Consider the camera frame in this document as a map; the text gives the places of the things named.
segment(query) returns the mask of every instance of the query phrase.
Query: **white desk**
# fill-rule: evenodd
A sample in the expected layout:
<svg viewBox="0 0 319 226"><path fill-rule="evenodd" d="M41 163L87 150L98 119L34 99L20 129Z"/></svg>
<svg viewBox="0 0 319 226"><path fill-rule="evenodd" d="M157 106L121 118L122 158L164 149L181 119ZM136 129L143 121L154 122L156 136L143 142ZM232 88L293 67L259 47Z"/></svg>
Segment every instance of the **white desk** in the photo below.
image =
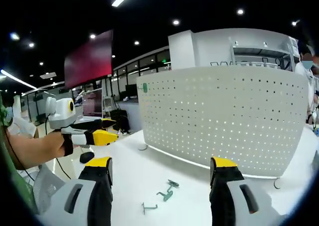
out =
<svg viewBox="0 0 319 226"><path fill-rule="evenodd" d="M206 226L211 225L209 202L209 170L174 159L145 146L143 132L139 131L108 147L92 146L96 158L113 158L112 225L139 226ZM318 138L305 127L296 153L286 172L278 182L280 190L273 187L273 180L255 180L271 196L272 205L280 214L288 214L296 205L311 179L310 163ZM73 161L78 177L84 168ZM166 192L167 179L179 183L173 196L163 202L157 192ZM158 205L143 215L146 207Z"/></svg>

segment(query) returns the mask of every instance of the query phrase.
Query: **black ceiling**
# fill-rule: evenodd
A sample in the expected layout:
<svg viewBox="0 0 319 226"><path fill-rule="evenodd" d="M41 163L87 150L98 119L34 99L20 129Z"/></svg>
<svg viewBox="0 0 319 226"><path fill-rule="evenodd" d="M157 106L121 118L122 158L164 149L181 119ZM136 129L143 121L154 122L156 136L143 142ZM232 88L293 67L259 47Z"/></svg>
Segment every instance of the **black ceiling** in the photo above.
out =
<svg viewBox="0 0 319 226"><path fill-rule="evenodd" d="M167 36L191 29L246 27L281 32L304 40L293 20L316 9L312 0L1 0L0 67L36 87L52 83L39 76L55 71L63 81L64 57L89 40L89 34L114 29L112 67L168 45ZM239 7L243 16L236 14ZM173 19L181 24L173 26ZM20 41L11 41L10 32ZM36 46L28 49L33 41ZM12 80L0 89L30 90Z"/></svg>

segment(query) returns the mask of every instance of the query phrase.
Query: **computer monitor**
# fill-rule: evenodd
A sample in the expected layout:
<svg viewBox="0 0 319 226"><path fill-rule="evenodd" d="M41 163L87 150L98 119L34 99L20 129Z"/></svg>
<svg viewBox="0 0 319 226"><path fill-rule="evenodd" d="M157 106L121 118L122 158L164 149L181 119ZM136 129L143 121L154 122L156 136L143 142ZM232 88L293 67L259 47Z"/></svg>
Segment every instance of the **computer monitor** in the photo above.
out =
<svg viewBox="0 0 319 226"><path fill-rule="evenodd" d="M102 89L85 93L83 96L83 115L103 118Z"/></svg>
<svg viewBox="0 0 319 226"><path fill-rule="evenodd" d="M126 89L126 95L129 96L129 97L138 95L138 88L137 88L136 84L134 84L134 85L126 85L125 89Z"/></svg>

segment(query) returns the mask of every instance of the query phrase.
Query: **human arm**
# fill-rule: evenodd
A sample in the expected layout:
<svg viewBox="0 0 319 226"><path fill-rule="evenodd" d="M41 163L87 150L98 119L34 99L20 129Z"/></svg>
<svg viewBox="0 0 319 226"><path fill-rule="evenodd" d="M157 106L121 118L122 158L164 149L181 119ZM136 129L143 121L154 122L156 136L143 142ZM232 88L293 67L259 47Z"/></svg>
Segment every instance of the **human arm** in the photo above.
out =
<svg viewBox="0 0 319 226"><path fill-rule="evenodd" d="M21 135L10 135L10 133L3 128L3 131L4 130L6 132L3 132L3 135L6 134L8 137L8 140L7 137L5 137L5 146L18 170L29 169L54 158L64 156L64 146L62 146L64 138L61 132L51 132L43 138L30 139Z"/></svg>

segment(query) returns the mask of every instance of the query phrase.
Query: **white perforated panel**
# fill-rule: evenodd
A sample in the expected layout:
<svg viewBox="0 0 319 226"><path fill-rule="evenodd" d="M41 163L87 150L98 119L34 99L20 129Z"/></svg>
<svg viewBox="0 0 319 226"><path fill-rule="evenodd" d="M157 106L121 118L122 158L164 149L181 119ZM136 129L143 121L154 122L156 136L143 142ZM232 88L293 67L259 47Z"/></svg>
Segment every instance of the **white perforated panel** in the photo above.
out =
<svg viewBox="0 0 319 226"><path fill-rule="evenodd" d="M307 81L284 70L196 67L137 84L145 142L204 166L214 155L243 174L280 177L305 124Z"/></svg>

